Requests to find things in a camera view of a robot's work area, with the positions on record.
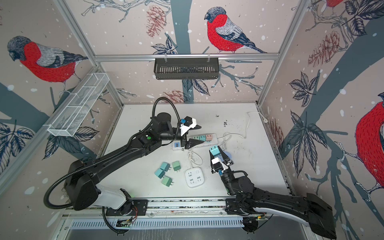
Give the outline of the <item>pink USB charger plug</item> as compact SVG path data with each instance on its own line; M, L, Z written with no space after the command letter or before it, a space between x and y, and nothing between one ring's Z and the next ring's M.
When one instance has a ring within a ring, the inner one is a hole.
M211 134L207 134L206 135L206 141L207 142L210 142L210 141L212 141L213 140L213 135L211 135Z

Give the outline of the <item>white multicolour power strip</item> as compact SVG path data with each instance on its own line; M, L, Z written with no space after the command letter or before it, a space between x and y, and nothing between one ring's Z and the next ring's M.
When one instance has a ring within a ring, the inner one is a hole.
M216 134L205 134L185 137L172 143L172 150L189 150L193 148L213 147L219 143Z

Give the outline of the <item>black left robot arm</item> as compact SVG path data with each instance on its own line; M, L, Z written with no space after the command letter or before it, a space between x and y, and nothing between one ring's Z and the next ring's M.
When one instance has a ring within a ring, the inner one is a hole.
M55 181L46 191L43 203L49 209L65 209L73 207L76 211L84 210L91 206L120 209L130 204L131 196L124 189L118 191L103 188L100 182L114 171L126 164L149 155L160 147L163 141L180 141L185 149L193 148L203 143L202 140L188 139L187 134L192 130L199 130L201 126L196 119L189 116L180 118L176 112L177 125L171 124L171 115L168 113L156 114L156 107L160 101L168 102L172 107L174 103L166 98L158 98L152 109L149 124L141 131L132 135L128 143L123 147L96 159L93 163L82 163L77 160L70 165L69 172ZM50 202L52 191L64 183L64 189L70 199L70 203L54 205Z

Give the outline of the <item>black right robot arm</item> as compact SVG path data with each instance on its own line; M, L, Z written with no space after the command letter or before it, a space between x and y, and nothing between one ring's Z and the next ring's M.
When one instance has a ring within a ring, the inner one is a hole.
M258 229L255 215L277 215L299 222L321 237L335 240L336 227L332 207L315 194L305 196L287 196L255 187L247 172L236 177L233 161L219 146L210 148L211 172L219 174L230 196L226 200L225 211L230 215L244 218L245 231L253 233Z

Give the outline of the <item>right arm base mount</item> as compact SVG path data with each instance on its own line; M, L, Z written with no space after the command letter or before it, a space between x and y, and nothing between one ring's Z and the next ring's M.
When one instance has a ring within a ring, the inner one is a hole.
M249 215L261 215L264 216L266 213L256 212L249 204L240 201L237 201L234 198L225 199L226 207L225 212L228 215L238 215L238 216L249 216Z

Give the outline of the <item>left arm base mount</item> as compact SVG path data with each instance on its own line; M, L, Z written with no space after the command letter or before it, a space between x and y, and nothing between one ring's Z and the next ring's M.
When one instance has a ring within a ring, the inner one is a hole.
M133 199L126 202L122 207L117 210L107 208L106 216L108 217L136 217L136 216L145 216L148 200Z

